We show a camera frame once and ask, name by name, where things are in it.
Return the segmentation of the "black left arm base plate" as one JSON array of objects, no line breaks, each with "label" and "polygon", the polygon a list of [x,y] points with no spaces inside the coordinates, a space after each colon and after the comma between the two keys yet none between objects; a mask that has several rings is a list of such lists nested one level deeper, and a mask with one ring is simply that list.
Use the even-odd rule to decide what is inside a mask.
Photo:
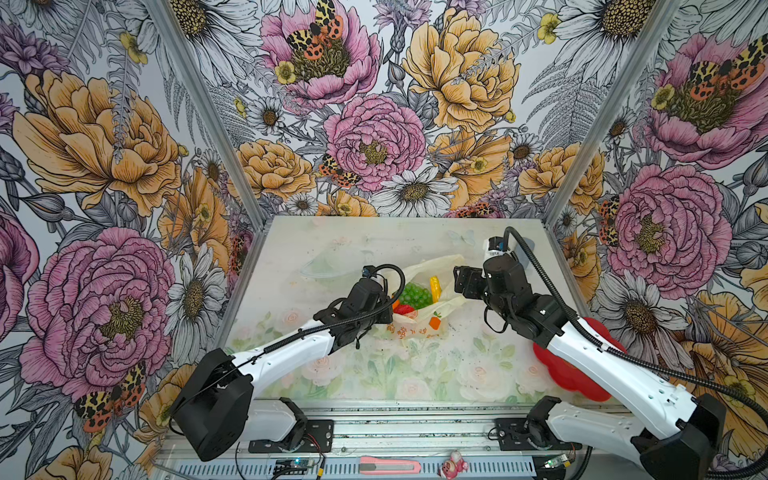
[{"label": "black left arm base plate", "polygon": [[247,450],[251,454],[329,453],[332,450],[335,422],[310,419],[297,424],[280,441],[253,440]]}]

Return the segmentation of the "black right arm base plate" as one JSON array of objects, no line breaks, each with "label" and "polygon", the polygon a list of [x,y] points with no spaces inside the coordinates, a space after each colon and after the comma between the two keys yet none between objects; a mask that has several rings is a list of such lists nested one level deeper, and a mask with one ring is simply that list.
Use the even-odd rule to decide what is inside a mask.
[{"label": "black right arm base plate", "polygon": [[495,441],[501,451],[555,451],[580,449],[580,444],[562,442],[549,427],[526,418],[497,418],[486,437]]}]

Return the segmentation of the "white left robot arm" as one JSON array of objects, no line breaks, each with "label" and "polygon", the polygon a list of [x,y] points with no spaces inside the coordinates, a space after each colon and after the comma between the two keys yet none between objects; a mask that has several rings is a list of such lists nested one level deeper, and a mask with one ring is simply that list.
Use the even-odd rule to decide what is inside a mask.
[{"label": "white left robot arm", "polygon": [[404,289],[361,278],[345,298],[292,333],[261,347],[228,354],[217,348],[199,361],[170,409],[170,418],[208,462],[239,442],[263,442],[293,451],[307,443],[308,419],[290,399],[264,399],[262,393],[287,374],[357,345],[375,325],[393,320]]}]

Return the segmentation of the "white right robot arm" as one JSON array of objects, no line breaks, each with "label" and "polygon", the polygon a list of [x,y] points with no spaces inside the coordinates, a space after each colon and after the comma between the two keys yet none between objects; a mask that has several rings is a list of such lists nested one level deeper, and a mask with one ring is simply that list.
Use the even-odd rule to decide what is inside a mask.
[{"label": "white right robot arm", "polygon": [[537,447],[578,443],[620,456],[654,479],[704,479],[717,454],[725,408],[695,397],[651,368],[621,357],[571,309],[551,281],[534,292],[508,241],[493,237],[480,268],[457,266],[454,289],[481,300],[521,337],[561,359],[628,409],[620,416],[546,396],[528,413],[523,433]]}]

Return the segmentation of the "red flower-shaped plate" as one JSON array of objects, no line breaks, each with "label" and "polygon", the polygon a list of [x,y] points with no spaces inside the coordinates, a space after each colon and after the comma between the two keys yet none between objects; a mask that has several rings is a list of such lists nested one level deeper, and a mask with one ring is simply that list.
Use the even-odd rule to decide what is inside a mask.
[{"label": "red flower-shaped plate", "polygon": [[[590,317],[581,317],[580,321],[584,321],[590,333],[606,340],[611,346],[621,352],[627,352],[624,346],[614,339],[609,330],[598,320]],[[612,395],[607,390],[578,367],[536,343],[533,343],[532,350],[535,357],[546,366],[550,378],[557,386],[569,392],[580,393],[587,399],[595,402],[606,402],[612,398]]]}]

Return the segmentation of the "yellowish plastic bag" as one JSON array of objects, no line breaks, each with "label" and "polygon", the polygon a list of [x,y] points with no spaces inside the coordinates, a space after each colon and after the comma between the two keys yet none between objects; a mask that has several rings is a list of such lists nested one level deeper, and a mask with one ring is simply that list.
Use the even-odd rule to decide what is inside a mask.
[{"label": "yellowish plastic bag", "polygon": [[386,331],[397,339],[435,338],[448,331],[449,316],[468,300],[455,291],[454,268],[465,258],[447,255],[403,269],[405,286]]}]

